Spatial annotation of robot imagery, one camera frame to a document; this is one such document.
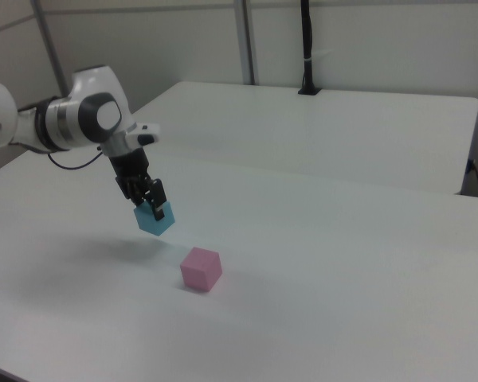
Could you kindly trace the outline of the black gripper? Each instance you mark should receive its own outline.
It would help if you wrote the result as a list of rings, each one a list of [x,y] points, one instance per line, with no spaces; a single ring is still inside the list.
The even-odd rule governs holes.
[[[147,172],[149,161],[144,149],[139,148],[109,160],[123,195],[138,206],[145,201],[149,192],[149,203],[155,220],[162,220],[165,217],[163,205],[167,202],[167,197],[161,180],[151,179]]]

